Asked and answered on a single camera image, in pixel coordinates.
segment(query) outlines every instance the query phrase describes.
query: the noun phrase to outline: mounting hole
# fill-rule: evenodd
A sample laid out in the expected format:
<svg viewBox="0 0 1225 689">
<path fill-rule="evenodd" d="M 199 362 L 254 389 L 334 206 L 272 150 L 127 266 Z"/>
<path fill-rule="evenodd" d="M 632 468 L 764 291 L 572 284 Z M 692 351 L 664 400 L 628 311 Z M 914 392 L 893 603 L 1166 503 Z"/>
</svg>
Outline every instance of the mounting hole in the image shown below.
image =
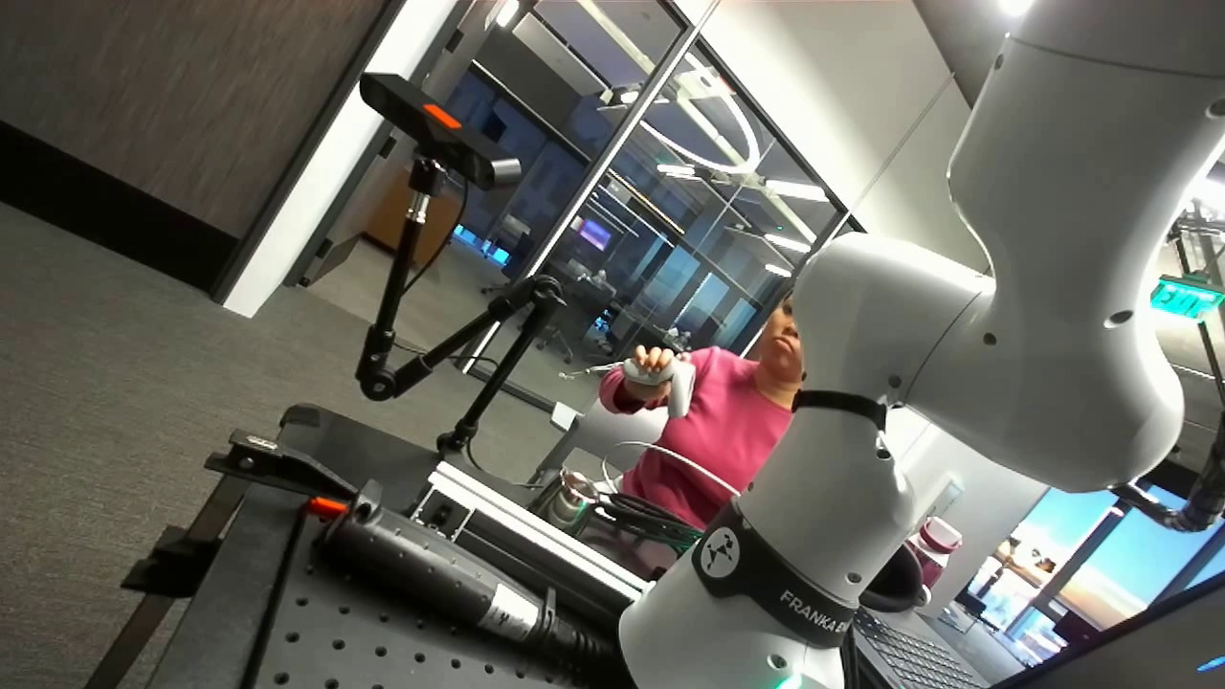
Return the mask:
<svg viewBox="0 0 1225 689">
<path fill-rule="evenodd" d="M 1107 330 L 1112 330 L 1132 320 L 1133 315 L 1134 313 L 1131 309 L 1123 309 L 1122 311 L 1110 314 L 1110 318 L 1106 319 L 1106 322 L 1102 325 L 1105 325 Z"/>
</svg>

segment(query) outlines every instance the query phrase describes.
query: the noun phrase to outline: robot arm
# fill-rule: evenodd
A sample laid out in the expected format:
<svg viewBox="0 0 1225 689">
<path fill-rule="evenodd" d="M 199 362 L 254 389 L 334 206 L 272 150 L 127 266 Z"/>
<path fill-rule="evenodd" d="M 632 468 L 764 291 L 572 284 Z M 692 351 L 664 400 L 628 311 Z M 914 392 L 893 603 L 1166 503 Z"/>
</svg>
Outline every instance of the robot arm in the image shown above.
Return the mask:
<svg viewBox="0 0 1225 689">
<path fill-rule="evenodd" d="M 1065 490 L 1166 455 L 1182 394 L 1144 277 L 1225 145 L 1218 26 L 1214 0 L 1035 2 L 948 170 L 992 277 L 862 234 L 805 266 L 806 386 L 834 402 L 796 411 L 751 489 L 622 615 L 638 687 L 842 688 L 846 611 L 918 516 L 882 446 L 889 406 Z"/>
</svg>

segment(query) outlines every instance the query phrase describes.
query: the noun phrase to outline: white controller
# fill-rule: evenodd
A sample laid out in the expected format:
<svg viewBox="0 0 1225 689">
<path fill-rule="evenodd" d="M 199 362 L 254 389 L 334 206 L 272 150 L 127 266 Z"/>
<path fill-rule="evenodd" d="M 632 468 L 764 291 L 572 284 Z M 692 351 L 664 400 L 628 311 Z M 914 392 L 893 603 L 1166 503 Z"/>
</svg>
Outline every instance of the white controller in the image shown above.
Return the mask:
<svg viewBox="0 0 1225 689">
<path fill-rule="evenodd" d="M 659 369 L 658 371 L 648 373 L 638 368 L 638 362 L 626 359 L 621 370 L 625 371 L 626 380 L 632 380 L 652 387 L 671 380 L 673 391 L 668 394 L 668 416 L 671 418 L 681 418 L 688 413 L 688 402 L 693 397 L 693 376 L 697 371 L 697 369 L 693 368 L 693 364 L 680 359 L 673 359 L 666 367 Z"/>
</svg>

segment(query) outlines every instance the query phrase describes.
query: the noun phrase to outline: exit sign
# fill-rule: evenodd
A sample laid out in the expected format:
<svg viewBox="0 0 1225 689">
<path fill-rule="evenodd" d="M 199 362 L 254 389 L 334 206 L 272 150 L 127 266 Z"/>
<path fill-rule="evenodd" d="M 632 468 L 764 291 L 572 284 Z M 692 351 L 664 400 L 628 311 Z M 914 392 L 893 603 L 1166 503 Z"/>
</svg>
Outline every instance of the exit sign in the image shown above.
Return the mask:
<svg viewBox="0 0 1225 689">
<path fill-rule="evenodd" d="M 1223 300 L 1225 293 L 1215 284 L 1166 275 L 1158 281 L 1152 304 L 1159 311 L 1202 321 Z"/>
</svg>

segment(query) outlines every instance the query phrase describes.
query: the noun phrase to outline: white wall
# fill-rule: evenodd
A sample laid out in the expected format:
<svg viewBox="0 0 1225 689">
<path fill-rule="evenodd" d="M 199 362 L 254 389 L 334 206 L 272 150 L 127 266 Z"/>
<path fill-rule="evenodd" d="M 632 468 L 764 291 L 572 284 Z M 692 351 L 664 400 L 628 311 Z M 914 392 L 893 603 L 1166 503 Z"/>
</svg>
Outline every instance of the white wall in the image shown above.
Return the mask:
<svg viewBox="0 0 1225 689">
<path fill-rule="evenodd" d="M 723 0 L 702 33 L 869 232 L 987 267 L 944 177 L 969 107 L 910 0 Z"/>
<path fill-rule="evenodd" d="M 454 4 L 456 0 L 404 2 L 370 58 L 366 71 L 412 74 Z M 366 107 L 354 85 L 225 299 L 227 309 L 254 316 L 268 300 L 301 254 L 381 121 L 382 116 Z"/>
<path fill-rule="evenodd" d="M 940 611 L 957 596 L 1046 493 L 1046 485 L 987 461 L 918 413 L 889 412 L 886 441 L 910 479 L 921 510 L 954 479 L 963 489 L 942 516 L 962 532 L 962 547 L 932 590 L 927 611 Z"/>
</svg>

